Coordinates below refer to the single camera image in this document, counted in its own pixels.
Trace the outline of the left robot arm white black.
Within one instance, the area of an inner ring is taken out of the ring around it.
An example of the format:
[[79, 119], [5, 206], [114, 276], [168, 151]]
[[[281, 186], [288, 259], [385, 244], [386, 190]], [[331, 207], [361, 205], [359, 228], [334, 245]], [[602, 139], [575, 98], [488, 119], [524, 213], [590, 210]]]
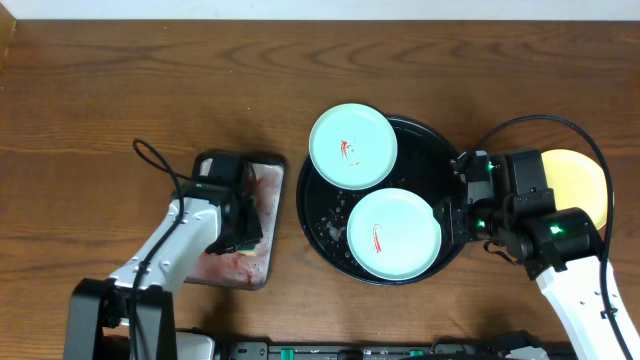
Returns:
[[161, 224], [125, 265], [105, 280], [85, 278], [71, 296], [63, 356], [96, 359], [104, 328], [129, 328], [126, 359], [212, 359], [215, 342], [177, 330], [174, 297], [199, 257], [223, 255], [262, 238], [254, 201], [257, 176], [244, 156], [199, 155], [176, 187]]

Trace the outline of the yellow plate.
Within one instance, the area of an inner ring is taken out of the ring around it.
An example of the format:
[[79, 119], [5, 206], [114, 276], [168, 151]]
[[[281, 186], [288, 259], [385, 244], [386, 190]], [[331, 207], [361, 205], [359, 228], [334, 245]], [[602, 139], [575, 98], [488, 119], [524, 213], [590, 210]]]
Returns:
[[580, 208], [600, 230], [607, 217], [607, 188], [601, 166], [586, 155], [567, 149], [543, 152], [542, 162], [556, 209]]

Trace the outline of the mint plate with red streak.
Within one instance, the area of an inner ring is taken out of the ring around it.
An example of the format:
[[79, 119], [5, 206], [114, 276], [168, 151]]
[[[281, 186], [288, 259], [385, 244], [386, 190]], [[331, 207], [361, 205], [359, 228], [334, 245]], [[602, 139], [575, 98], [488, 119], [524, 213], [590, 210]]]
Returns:
[[433, 208], [419, 195], [380, 189], [352, 209], [347, 243], [369, 274], [389, 281], [410, 280], [435, 263], [442, 247], [441, 227]]

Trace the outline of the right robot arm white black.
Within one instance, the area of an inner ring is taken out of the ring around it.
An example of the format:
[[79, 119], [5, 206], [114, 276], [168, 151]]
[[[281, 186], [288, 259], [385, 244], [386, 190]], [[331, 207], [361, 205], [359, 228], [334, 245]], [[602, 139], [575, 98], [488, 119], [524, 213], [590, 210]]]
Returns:
[[636, 359], [639, 334], [600, 235], [611, 215], [603, 166], [572, 150], [465, 152], [451, 162], [462, 193], [435, 209], [447, 244], [482, 242], [525, 268], [580, 359]]

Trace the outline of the green scrubbing sponge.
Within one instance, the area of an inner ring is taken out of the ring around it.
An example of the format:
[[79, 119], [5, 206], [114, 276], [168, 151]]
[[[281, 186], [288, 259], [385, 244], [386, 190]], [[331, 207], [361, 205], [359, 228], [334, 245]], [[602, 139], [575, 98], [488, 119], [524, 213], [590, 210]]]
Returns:
[[243, 245], [238, 247], [237, 252], [245, 256], [255, 256], [257, 254], [258, 247], [258, 243]]

